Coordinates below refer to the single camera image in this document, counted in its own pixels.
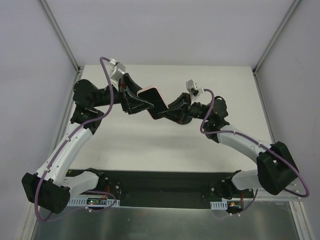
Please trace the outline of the black phone stand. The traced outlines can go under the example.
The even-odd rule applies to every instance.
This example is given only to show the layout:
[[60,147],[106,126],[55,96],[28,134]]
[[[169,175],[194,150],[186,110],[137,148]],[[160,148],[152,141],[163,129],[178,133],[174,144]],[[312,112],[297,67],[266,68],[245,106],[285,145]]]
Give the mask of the black phone stand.
[[192,117],[185,117],[185,118],[180,118],[176,121],[177,124],[179,125],[187,125],[193,120]]

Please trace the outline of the black phone pink case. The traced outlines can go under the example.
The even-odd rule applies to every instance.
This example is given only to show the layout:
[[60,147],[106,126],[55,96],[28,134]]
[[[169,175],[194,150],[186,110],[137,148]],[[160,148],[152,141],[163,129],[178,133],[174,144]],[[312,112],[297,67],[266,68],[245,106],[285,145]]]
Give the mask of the black phone pink case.
[[154,120],[162,118],[160,113],[168,110],[168,105],[164,101],[158,88],[155,86],[149,86],[139,90],[137,96],[153,104],[153,108],[150,108],[147,111]]

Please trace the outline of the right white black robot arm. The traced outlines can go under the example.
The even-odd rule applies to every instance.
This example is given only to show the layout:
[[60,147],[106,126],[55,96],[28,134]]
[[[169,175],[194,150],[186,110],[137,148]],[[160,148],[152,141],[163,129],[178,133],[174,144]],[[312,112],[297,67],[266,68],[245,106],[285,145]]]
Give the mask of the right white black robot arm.
[[237,170],[227,177],[222,197],[234,198],[251,188],[263,188],[269,194],[278,195],[298,178],[299,170],[287,146],[280,141],[274,144],[260,141],[237,130],[225,120],[227,104],[221,96],[205,105],[192,103],[190,95],[182,93],[159,116],[181,125],[200,119],[200,131],[209,140],[240,152],[256,164],[255,170]]

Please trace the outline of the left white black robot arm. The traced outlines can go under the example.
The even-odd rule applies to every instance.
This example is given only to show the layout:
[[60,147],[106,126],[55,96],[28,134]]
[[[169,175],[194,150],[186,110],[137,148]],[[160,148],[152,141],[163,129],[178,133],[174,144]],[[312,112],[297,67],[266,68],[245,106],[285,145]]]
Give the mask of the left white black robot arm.
[[120,104],[124,112],[136,114],[152,109],[154,105],[140,97],[141,90],[125,73],[117,86],[97,88],[87,79],[79,80],[73,87],[75,110],[64,138],[45,163],[34,173],[26,173],[21,182],[27,199],[37,211],[42,207],[51,213],[59,214],[67,206],[70,198],[92,191],[102,194],[106,187],[106,174],[94,168],[67,177],[67,172],[82,147],[96,133],[106,113],[97,107]]

